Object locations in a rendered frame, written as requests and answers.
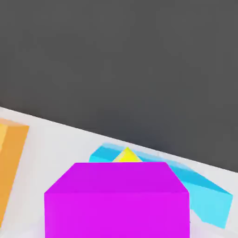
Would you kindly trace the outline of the small magenta cube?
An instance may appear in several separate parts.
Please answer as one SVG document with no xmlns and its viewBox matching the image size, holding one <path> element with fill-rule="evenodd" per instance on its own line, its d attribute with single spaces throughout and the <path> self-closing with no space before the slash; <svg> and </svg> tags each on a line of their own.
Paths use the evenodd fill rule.
<svg viewBox="0 0 238 238">
<path fill-rule="evenodd" d="M 190 238 L 189 192 L 164 162 L 75 163 L 44 209 L 45 238 Z"/>
</svg>

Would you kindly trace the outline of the small yellow cube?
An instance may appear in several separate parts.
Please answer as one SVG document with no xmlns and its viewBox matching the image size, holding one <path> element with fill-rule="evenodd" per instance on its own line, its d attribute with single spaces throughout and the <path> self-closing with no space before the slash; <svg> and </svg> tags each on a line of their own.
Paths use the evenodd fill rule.
<svg viewBox="0 0 238 238">
<path fill-rule="evenodd" d="M 129 147 L 126 147 L 112 162 L 142 162 L 142 160 Z"/>
</svg>

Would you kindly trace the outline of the large orange box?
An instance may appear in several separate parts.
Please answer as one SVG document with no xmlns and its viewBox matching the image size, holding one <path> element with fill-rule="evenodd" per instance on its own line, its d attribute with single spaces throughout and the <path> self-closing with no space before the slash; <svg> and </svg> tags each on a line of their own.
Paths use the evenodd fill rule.
<svg viewBox="0 0 238 238">
<path fill-rule="evenodd" d="M 27 125 L 0 118 L 0 227 L 28 130 Z"/>
</svg>

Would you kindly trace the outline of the large cyan box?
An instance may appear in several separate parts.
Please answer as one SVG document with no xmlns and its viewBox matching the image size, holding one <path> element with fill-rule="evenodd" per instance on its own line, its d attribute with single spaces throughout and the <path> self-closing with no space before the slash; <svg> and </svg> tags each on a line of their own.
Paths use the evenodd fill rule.
<svg viewBox="0 0 238 238">
<path fill-rule="evenodd" d="M 205 223 L 225 228 L 233 195 L 177 161 L 133 150 L 143 162 L 166 162 L 190 194 L 190 209 Z"/>
</svg>

